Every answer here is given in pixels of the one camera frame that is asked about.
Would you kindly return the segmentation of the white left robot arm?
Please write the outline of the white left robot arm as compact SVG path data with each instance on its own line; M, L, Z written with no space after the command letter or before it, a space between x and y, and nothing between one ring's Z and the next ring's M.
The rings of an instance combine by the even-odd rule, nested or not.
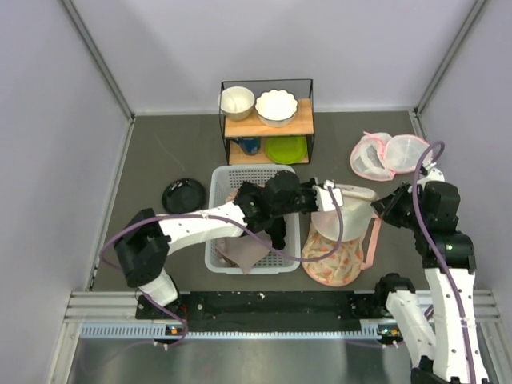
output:
M218 238L260 233L270 236L273 252L280 252L286 244L280 219L319 211L326 195L316 179L300 182L296 173L282 170L262 186L244 181L233 200L209 210L171 215L142 210L114 237L114 251L128 287L148 295L162 316L173 317L182 303L164 269L169 255Z

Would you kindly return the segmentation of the blue mug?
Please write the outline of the blue mug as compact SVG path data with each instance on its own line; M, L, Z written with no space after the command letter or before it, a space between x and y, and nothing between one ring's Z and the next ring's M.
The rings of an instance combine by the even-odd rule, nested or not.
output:
M262 144L260 137L235 138L233 142L235 142L240 147L244 154L249 156L256 155L260 151Z

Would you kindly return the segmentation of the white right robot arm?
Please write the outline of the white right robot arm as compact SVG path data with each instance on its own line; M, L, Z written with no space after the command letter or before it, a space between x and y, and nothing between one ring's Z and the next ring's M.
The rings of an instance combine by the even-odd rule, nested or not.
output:
M414 234L430 288L433 318L418 305L409 279L388 274L375 287L373 304L392 316L410 353L413 383L488 383L474 314L476 261L469 236L457 229L458 188L441 181L402 184L372 207L385 223Z

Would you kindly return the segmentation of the white scalloped bowl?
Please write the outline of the white scalloped bowl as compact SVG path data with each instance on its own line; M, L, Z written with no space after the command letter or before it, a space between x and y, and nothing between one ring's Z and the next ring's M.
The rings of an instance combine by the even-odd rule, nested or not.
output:
M286 90L270 90L256 99L254 108L263 124L281 128L293 121L298 112L298 100Z

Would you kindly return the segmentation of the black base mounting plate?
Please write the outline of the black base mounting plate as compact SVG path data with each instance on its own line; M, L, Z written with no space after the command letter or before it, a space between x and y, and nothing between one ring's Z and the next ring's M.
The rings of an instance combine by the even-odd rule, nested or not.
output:
M190 330L354 330L362 319L391 315L372 293L353 291L194 291L168 310Z

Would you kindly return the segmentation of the white plastic laundry basket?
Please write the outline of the white plastic laundry basket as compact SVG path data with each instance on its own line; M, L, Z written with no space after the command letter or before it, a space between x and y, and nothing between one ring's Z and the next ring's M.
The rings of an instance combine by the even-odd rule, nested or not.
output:
M212 173L208 207L214 208L232 201L244 181L264 186L281 170L293 169L275 164L220 166ZM218 274L280 274L298 268L298 261L283 258L267 249L272 241L266 232L259 233L258 237L259 240L247 235L207 242L206 267Z

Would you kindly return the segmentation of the tulip print mesh bra bag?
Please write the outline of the tulip print mesh bra bag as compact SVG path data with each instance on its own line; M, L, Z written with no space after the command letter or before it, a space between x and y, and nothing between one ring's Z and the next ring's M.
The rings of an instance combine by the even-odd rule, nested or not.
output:
M310 224L308 237L302 248L302 257L306 259L302 262L304 271L310 278L325 286L342 287L351 284L363 270L371 268L374 264L382 221L376 214L372 214L370 222L372 226L366 250L363 249L363 241L370 225L364 228L361 236L343 242L331 256L316 262L310 260L332 251L336 241L321 236L314 225Z

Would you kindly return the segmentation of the beige bra in basket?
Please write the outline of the beige bra in basket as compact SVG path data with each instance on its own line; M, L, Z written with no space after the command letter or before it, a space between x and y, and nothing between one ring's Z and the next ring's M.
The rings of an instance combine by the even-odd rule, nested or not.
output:
M267 247L273 245L270 235L273 224L274 220L266 230L256 233L260 242L249 235L219 240L216 251L220 254L221 264L238 267L243 274L251 272L255 265L270 252Z

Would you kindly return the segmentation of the green plastic plate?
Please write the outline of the green plastic plate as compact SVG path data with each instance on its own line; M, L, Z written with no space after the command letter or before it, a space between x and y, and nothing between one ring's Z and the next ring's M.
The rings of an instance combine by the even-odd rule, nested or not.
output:
M303 136L273 137L265 141L265 153L269 160L279 164L295 164L307 154L306 138Z

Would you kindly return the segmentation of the pink trimmed mesh laundry bag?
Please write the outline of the pink trimmed mesh laundry bag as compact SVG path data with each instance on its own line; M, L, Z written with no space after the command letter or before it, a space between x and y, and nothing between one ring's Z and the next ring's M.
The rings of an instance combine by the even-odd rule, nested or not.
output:
M412 134L364 132L350 154L350 167L361 178L391 181L397 174L414 172L428 147L426 140Z

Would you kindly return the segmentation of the white mesh laundry bag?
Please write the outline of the white mesh laundry bag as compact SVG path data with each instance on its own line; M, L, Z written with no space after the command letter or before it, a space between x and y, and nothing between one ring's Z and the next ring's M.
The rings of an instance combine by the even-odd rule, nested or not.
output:
M372 237L377 237L382 222L374 215L374 208L371 203L378 199L378 194L369 188L337 184L342 192L343 205L341 214L343 221L342 242L353 241L364 237L374 221ZM331 241L338 239L340 225L335 210L328 212L313 212L311 224L321 236Z

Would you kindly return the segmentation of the black garment in basket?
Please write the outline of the black garment in basket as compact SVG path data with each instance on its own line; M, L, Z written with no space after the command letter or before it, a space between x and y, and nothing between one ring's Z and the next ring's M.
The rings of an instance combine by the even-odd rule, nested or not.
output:
M265 232L271 238L272 247L283 250L286 242L286 224L283 217L273 216L270 200L264 195L264 187L244 181L234 198L234 204L243 212L247 228L255 234Z

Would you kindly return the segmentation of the cream round bowl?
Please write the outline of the cream round bowl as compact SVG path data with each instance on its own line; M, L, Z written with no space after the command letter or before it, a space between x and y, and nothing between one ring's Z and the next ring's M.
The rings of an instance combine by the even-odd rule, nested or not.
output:
M246 119L255 104L254 93L243 86L232 86L221 91L218 96L220 111L232 121Z

